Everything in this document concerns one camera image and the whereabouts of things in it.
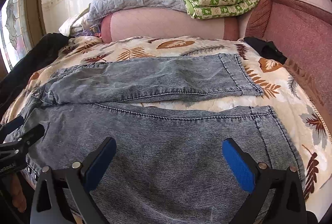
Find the black garment on left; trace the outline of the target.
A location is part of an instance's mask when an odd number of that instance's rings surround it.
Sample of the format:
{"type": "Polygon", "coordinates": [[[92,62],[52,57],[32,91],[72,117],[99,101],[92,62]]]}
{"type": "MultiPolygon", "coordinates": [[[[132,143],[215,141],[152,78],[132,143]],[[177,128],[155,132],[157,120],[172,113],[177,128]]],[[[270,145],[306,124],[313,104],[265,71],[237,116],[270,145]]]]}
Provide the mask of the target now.
{"type": "Polygon", "coordinates": [[[10,104],[28,84],[32,74],[54,62],[60,49],[66,46],[69,40],[69,37],[60,33],[44,35],[38,44],[1,80],[1,115],[4,115],[10,104]]]}

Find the stained glass window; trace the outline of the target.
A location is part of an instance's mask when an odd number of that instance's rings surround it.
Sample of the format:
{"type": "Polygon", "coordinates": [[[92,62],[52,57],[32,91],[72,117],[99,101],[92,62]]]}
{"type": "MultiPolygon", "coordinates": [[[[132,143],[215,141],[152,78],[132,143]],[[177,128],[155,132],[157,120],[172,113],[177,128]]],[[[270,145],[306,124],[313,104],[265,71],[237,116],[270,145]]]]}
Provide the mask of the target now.
{"type": "Polygon", "coordinates": [[[7,72],[32,49],[24,0],[6,0],[1,8],[1,55],[7,72]]]}

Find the grey denim pants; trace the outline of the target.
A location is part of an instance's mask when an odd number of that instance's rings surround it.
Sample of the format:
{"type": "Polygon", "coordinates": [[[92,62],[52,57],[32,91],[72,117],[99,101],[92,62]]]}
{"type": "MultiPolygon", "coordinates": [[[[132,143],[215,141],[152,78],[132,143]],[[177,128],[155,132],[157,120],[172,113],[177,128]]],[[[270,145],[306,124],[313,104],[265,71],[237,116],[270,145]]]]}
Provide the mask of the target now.
{"type": "Polygon", "coordinates": [[[45,133],[27,160],[37,172],[83,160],[106,137],[116,155],[92,193],[110,223],[227,223],[246,198],[222,155],[233,138],[271,168],[305,171],[270,106],[171,110],[154,102],[261,96],[235,54],[158,57],[61,69],[21,111],[13,141],[35,125],[45,133]]]}

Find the leaf pattern blanket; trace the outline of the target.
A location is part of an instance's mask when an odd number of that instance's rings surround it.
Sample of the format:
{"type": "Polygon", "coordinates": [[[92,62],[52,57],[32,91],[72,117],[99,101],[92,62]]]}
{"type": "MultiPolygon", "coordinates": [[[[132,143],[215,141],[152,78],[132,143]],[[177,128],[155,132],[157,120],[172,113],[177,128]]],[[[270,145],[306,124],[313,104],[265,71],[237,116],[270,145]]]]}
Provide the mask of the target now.
{"type": "Polygon", "coordinates": [[[297,81],[292,67],[261,57],[243,40],[204,40],[191,36],[166,39],[131,37],[108,43],[96,37],[73,38],[58,52],[53,63],[39,67],[29,77],[27,86],[5,111],[1,121],[6,123],[17,117],[32,92],[62,68],[137,58],[220,53],[235,54],[249,79],[262,89],[263,95],[230,96],[204,102],[171,100],[158,102],[157,107],[207,111],[247,105],[273,107],[302,157],[306,175],[305,200],[314,202],[324,184],[331,180],[331,120],[322,113],[309,90],[297,81]]]}

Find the white cloth pile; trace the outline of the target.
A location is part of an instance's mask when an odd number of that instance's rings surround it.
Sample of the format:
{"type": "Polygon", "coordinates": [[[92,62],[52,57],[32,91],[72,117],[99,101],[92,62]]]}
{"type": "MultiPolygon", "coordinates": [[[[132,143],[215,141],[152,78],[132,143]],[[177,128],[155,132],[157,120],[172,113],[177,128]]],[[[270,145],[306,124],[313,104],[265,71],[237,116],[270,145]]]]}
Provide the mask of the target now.
{"type": "Polygon", "coordinates": [[[73,36],[76,33],[87,30],[91,26],[91,22],[88,21],[89,9],[83,10],[81,13],[69,17],[59,27],[59,32],[64,36],[73,36]]]}

